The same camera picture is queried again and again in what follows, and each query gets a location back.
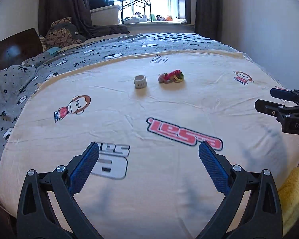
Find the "grey patterned duvet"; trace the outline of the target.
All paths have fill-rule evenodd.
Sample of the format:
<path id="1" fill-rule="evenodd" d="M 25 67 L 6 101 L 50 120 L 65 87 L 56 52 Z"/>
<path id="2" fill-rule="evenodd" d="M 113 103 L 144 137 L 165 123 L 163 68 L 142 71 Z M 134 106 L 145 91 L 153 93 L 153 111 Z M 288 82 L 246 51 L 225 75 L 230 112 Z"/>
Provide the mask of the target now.
<path id="1" fill-rule="evenodd" d="M 121 56 L 167 50 L 225 50 L 233 48 L 194 33 L 147 33 L 94 38 L 58 51 L 43 52 L 0 70 L 0 160 L 23 104 L 44 81 L 89 64 Z"/>

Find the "dark curtain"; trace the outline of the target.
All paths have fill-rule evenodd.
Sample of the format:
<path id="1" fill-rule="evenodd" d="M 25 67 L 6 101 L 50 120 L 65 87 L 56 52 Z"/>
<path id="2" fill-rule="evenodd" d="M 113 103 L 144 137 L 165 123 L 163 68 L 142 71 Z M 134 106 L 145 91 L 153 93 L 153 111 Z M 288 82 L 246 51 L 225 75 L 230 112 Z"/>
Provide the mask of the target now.
<path id="1" fill-rule="evenodd" d="M 223 0 L 185 0 L 185 18 L 194 21 L 194 32 L 220 41 Z"/>
<path id="2" fill-rule="evenodd" d="M 47 34 L 53 22 L 66 17 L 72 18 L 79 34 L 87 39 L 114 34 L 129 33 L 122 25 L 93 25 L 90 15 L 89 0 L 39 0 L 38 30 L 39 34 Z"/>

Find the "left dark curtain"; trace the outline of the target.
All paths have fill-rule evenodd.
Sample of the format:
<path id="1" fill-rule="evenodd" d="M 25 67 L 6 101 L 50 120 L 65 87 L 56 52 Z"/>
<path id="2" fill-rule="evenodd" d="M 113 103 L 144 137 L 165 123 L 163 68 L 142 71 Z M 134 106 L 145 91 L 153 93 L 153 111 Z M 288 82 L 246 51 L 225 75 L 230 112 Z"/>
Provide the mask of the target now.
<path id="1" fill-rule="evenodd" d="M 66 17 L 72 18 L 79 34 L 87 39 L 114 34 L 129 33 L 122 25 L 93 25 L 90 15 L 89 0 L 39 0 L 38 30 L 39 34 L 47 34 L 53 22 Z"/>

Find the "dark wooden headboard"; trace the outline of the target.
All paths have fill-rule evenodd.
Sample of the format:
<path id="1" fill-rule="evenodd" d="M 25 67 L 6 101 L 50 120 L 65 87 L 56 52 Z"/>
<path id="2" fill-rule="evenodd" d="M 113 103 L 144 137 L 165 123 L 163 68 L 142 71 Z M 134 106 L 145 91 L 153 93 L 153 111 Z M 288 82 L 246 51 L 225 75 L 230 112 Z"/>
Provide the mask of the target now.
<path id="1" fill-rule="evenodd" d="M 17 33 L 0 42 L 0 70 L 20 65 L 42 52 L 42 44 L 34 28 Z"/>

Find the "yellow fluffy towel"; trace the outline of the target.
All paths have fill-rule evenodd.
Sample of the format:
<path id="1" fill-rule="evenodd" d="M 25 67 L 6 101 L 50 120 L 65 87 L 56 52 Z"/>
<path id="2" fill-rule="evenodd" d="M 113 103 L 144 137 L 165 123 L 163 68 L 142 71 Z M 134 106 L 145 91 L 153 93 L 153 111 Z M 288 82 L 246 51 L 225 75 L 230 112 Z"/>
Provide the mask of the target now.
<path id="1" fill-rule="evenodd" d="M 299 218 L 299 167 L 295 167 L 278 189 L 282 209 L 283 236 Z"/>

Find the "windowsill toy figures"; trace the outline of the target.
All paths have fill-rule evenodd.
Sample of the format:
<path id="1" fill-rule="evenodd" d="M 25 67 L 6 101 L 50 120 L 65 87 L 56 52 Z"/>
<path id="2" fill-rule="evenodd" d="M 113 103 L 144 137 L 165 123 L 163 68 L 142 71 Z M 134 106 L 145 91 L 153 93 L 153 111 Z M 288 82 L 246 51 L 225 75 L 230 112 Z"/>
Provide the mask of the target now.
<path id="1" fill-rule="evenodd" d="M 122 20 L 124 24 L 145 23 L 145 22 L 173 22 L 171 16 L 163 17 L 162 15 L 151 14 L 149 17 L 142 15 L 141 12 L 135 12 L 132 16 L 125 17 Z"/>

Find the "cream cartoon bed sheet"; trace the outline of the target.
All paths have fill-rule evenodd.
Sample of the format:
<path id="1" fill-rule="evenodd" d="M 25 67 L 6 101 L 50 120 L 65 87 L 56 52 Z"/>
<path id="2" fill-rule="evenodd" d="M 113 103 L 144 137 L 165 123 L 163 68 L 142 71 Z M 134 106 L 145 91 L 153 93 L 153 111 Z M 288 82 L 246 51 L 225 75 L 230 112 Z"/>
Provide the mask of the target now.
<path id="1" fill-rule="evenodd" d="M 147 87 L 136 89 L 134 77 Z M 299 136 L 258 113 L 278 84 L 242 53 L 127 56 L 45 81 L 26 101 L 0 161 L 0 201 L 15 215 L 29 169 L 53 171 L 91 142 L 100 158 L 75 196 L 105 238 L 194 238 L 220 205 L 200 161 L 207 141 L 277 186 L 299 161 Z"/>

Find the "dark blue clothes pile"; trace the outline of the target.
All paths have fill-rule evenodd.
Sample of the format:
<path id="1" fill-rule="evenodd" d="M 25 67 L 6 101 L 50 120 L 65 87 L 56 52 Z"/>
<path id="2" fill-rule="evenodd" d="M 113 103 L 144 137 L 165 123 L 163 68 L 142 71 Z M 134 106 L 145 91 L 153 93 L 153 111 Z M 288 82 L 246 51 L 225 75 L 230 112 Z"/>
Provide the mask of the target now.
<path id="1" fill-rule="evenodd" d="M 113 5 L 114 2 L 111 0 L 89 0 L 89 4 L 90 4 L 90 9 L 93 10 L 93 9 L 98 9 L 101 7 Z"/>

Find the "black folding rack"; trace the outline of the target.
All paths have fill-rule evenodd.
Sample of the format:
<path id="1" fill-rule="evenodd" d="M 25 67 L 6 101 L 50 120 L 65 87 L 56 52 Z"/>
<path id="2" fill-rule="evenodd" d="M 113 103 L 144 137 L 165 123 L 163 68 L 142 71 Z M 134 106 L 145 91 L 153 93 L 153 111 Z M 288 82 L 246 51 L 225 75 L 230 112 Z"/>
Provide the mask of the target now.
<path id="1" fill-rule="evenodd" d="M 127 9 L 129 7 L 140 7 L 144 10 L 144 15 L 146 16 L 146 7 L 149 7 L 149 18 L 152 22 L 152 5 L 151 0 L 117 0 L 120 2 L 120 11 L 121 11 L 121 23 L 124 24 L 124 9 Z"/>

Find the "white tape roll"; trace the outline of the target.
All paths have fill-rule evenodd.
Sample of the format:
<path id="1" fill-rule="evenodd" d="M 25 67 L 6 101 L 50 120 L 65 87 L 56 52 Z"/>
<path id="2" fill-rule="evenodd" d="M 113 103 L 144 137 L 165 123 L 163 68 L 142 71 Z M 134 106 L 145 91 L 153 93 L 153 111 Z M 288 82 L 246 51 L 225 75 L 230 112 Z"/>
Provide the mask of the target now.
<path id="1" fill-rule="evenodd" d="M 134 87 L 136 89 L 141 89 L 141 88 L 147 87 L 147 79 L 146 79 L 145 75 L 142 75 L 142 74 L 137 75 L 134 77 L 133 81 L 134 81 Z"/>

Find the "right dark curtain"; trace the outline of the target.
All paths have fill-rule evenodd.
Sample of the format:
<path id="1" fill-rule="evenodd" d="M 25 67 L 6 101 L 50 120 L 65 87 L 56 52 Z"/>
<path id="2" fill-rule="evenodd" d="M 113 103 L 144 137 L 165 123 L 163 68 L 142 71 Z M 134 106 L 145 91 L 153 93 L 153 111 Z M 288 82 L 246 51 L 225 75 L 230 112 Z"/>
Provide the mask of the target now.
<path id="1" fill-rule="evenodd" d="M 185 0 L 185 18 L 194 21 L 194 32 L 220 41 L 223 0 Z"/>

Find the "brown patterned pillow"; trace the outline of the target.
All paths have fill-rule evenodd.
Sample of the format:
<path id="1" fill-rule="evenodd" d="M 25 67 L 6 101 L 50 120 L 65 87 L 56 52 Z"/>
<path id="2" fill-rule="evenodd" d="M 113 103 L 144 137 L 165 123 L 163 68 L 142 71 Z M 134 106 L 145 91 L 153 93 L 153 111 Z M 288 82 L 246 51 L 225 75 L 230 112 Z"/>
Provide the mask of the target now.
<path id="1" fill-rule="evenodd" d="M 46 48 L 65 48 L 73 44 L 81 44 L 86 38 L 81 35 L 72 23 L 71 17 L 62 18 L 53 22 L 44 37 Z"/>

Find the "teal small item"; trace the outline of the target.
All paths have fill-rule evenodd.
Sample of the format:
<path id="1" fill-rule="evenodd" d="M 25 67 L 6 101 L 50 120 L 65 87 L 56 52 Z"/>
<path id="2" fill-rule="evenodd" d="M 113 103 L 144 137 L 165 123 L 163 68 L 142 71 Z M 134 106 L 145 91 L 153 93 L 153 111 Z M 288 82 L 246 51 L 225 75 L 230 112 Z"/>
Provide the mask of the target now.
<path id="1" fill-rule="evenodd" d="M 47 52 L 50 56 L 54 57 L 58 54 L 58 52 L 60 50 L 61 50 L 61 48 L 59 48 L 59 47 L 52 47 L 52 48 L 48 49 Z"/>

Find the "white storage box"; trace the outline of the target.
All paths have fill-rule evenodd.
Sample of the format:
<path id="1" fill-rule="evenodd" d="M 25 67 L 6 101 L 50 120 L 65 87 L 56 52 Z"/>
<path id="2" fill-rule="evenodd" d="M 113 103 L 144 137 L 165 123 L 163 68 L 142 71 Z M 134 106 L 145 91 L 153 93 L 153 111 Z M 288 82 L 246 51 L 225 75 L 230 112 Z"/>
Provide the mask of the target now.
<path id="1" fill-rule="evenodd" d="M 119 6 L 109 5 L 90 11 L 93 25 L 118 25 L 119 24 Z"/>

